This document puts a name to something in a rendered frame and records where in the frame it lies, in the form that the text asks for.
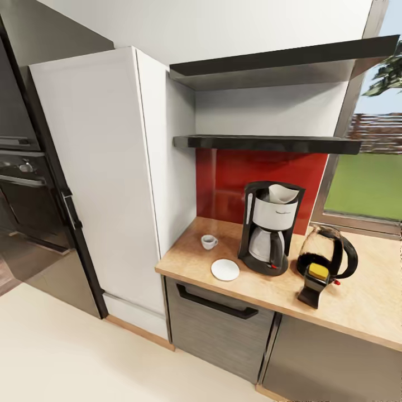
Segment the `paper coffee filter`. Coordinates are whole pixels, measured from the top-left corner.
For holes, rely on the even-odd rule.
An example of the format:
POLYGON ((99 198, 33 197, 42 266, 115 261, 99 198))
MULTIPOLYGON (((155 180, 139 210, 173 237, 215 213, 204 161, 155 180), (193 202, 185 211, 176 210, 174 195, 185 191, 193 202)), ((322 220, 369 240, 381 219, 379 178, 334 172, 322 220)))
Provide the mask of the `paper coffee filter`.
POLYGON ((292 201, 297 196, 299 190, 292 190, 285 188, 284 186, 275 184, 269 187, 269 193, 270 193, 270 203, 286 204, 292 201))

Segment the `saucer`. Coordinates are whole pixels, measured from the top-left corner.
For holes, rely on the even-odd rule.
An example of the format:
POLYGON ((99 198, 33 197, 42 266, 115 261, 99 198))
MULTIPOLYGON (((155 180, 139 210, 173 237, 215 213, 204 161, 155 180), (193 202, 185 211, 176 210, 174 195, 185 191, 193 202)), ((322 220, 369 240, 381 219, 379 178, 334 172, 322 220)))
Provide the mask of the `saucer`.
POLYGON ((221 280, 230 281, 239 275, 240 270, 235 262, 221 259, 212 265, 212 273, 221 280))

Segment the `coffee cup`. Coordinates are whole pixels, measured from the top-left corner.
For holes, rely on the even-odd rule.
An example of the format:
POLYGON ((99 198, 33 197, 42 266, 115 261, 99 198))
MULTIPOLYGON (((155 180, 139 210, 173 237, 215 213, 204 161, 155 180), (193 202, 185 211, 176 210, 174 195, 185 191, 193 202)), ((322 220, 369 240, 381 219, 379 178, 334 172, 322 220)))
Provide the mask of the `coffee cup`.
POLYGON ((212 235, 204 235, 201 239, 202 245, 206 250, 211 250, 218 244, 218 240, 212 235))

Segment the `bottle of coffee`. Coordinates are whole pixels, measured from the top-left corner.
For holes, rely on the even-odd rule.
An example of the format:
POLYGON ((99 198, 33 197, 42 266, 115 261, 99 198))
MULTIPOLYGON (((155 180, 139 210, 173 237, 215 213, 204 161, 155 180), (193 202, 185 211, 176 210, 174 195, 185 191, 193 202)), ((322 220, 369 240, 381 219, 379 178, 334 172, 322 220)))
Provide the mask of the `bottle of coffee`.
POLYGON ((299 290, 298 300, 317 310, 321 292, 328 286, 328 271, 329 269, 321 265, 309 264, 306 269, 304 284, 299 290))

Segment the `electric kettle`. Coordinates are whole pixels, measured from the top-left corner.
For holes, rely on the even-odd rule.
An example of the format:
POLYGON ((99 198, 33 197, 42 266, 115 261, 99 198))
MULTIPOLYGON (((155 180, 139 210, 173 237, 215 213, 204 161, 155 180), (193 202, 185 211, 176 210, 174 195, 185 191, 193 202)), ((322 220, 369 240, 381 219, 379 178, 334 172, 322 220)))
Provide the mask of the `electric kettle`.
POLYGON ((315 263, 329 269, 328 285, 332 282, 340 285, 339 279, 350 277, 357 269, 357 251, 341 232, 330 225, 315 225, 313 231, 304 241, 296 262, 298 271, 305 277, 308 265, 315 263), (343 259, 343 251, 347 252, 348 268, 338 274, 343 259))

